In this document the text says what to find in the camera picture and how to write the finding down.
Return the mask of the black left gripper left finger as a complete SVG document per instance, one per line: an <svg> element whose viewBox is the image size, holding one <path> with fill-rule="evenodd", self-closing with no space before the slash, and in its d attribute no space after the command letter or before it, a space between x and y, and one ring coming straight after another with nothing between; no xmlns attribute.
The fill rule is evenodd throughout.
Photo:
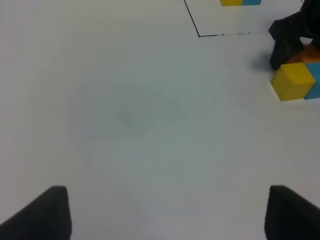
<svg viewBox="0 0 320 240"><path fill-rule="evenodd" d="M72 218L68 190L56 185L0 224L2 240L69 240Z"/></svg>

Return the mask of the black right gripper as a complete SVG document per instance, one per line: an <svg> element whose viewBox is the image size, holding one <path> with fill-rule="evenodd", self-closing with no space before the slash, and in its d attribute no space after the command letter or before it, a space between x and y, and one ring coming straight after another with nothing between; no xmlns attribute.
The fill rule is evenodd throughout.
<svg viewBox="0 0 320 240"><path fill-rule="evenodd" d="M275 40L269 63L273 70L278 70L304 50L300 37L320 37L320 1L305 0L298 12L275 20L268 32Z"/></svg>

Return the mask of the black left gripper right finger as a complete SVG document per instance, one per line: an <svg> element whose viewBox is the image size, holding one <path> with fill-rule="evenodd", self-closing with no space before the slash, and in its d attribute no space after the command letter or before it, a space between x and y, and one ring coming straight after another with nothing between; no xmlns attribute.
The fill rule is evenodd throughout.
<svg viewBox="0 0 320 240"><path fill-rule="evenodd" d="M264 220L268 240L318 240L320 208L284 185L272 185Z"/></svg>

